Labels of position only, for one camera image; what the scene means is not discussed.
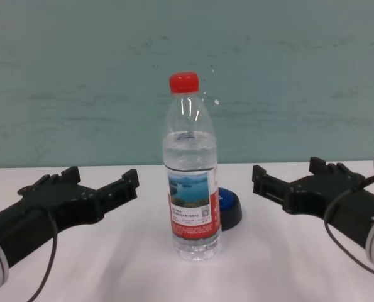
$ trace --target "white table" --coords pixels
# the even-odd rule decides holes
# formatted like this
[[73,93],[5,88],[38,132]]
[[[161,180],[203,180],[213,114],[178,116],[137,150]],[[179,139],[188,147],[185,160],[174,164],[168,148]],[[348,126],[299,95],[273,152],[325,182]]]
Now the white table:
[[[366,176],[371,162],[348,162]],[[374,302],[374,276],[345,256],[322,221],[292,216],[252,193],[252,164],[219,165],[222,187],[241,200],[243,220],[222,235],[223,249],[207,262],[187,262],[172,248],[167,181],[162,166],[137,166],[138,199],[95,225],[58,236],[50,278],[37,301],[283,301]],[[308,163],[262,164],[286,181],[308,175]],[[82,184],[101,187],[129,167],[80,168]],[[62,168],[0,169],[0,210],[19,200],[16,191]],[[364,250],[338,236],[359,258]],[[1,301],[26,301],[39,285],[51,241],[10,270]]]

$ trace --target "plastic water bottle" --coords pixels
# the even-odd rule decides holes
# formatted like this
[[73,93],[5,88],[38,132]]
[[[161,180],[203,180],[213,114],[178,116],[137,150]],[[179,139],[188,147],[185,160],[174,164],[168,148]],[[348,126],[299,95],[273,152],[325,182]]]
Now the plastic water bottle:
[[187,260],[213,257],[221,234],[216,138],[194,72],[170,77],[173,101],[163,134],[168,202],[177,253]]

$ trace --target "black cable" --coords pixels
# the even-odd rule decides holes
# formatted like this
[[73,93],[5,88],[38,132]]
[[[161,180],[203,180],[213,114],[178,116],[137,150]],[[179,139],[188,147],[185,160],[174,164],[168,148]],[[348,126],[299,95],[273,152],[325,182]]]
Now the black cable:
[[369,186],[370,184],[374,183],[374,176],[366,178],[364,181],[361,181],[359,184],[355,185],[351,189],[348,189],[344,191],[343,193],[336,196],[334,200],[332,200],[331,204],[326,208],[325,215],[324,215],[324,226],[326,229],[326,232],[331,237],[334,243],[347,255],[350,257],[351,260],[353,260],[355,263],[357,263],[359,266],[364,268],[366,271],[374,274],[374,269],[371,267],[366,266],[364,263],[362,263],[360,260],[358,260],[351,252],[349,252],[332,234],[331,229],[329,228],[329,222],[331,221],[332,215],[334,210],[336,209],[336,206],[339,202],[341,202],[347,195],[353,194],[357,191],[361,191],[365,187]]
[[44,285],[46,284],[47,279],[50,275],[51,269],[53,267],[55,253],[57,251],[57,241],[58,241],[57,224],[55,223],[55,220],[54,220],[53,216],[51,215],[50,211],[48,211],[46,208],[43,208],[43,207],[37,207],[37,208],[34,208],[34,209],[39,209],[42,212],[44,212],[44,214],[47,215],[47,218],[51,223],[51,227],[52,227],[52,231],[53,231],[53,247],[51,249],[50,259],[48,260],[46,273],[44,273],[43,279],[41,280],[41,283],[40,283],[39,287],[37,288],[36,292],[33,294],[33,296],[27,302],[34,302],[34,300],[37,299],[38,295],[43,290]]
[[[18,218],[18,220],[16,221],[14,227],[12,227],[11,230],[13,230],[14,228],[19,227],[21,224],[23,224],[24,223],[23,217],[29,215],[31,212],[36,211],[36,210],[43,212],[43,214],[45,214],[47,216],[48,221],[51,224],[52,231],[53,231],[53,246],[52,246],[52,250],[51,250],[51,254],[50,254],[50,259],[48,260],[47,269],[46,269],[46,272],[44,273],[43,279],[41,280],[41,283],[40,283],[39,287],[37,288],[36,292],[33,294],[33,296],[27,302],[34,302],[34,300],[37,299],[38,295],[43,290],[44,285],[46,284],[47,279],[48,279],[48,277],[50,275],[51,269],[53,267],[54,258],[55,258],[55,254],[56,254],[56,251],[57,251],[57,241],[58,241],[58,228],[57,228],[57,224],[55,223],[55,220],[54,220],[52,214],[50,213],[50,211],[48,211],[46,208],[44,208],[42,206],[32,206],[32,207],[30,207],[29,210],[27,210],[24,213],[23,216],[21,216],[20,218]],[[3,234],[0,237],[0,241],[2,239],[4,239],[5,237],[7,237],[10,233],[11,232],[6,232],[5,234]]]

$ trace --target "wall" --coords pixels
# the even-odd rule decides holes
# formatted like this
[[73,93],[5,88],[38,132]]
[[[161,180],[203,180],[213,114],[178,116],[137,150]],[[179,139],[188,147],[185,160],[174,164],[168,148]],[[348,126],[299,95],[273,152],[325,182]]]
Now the wall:
[[0,0],[0,167],[160,163],[183,70],[220,162],[373,157],[374,0]]

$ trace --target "landscape picture on label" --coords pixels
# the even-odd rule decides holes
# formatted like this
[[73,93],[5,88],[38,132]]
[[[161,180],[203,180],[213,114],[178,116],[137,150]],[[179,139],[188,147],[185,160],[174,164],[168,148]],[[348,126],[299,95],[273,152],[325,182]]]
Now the landscape picture on label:
[[207,173],[196,175],[168,174],[172,204],[196,208],[209,204]]

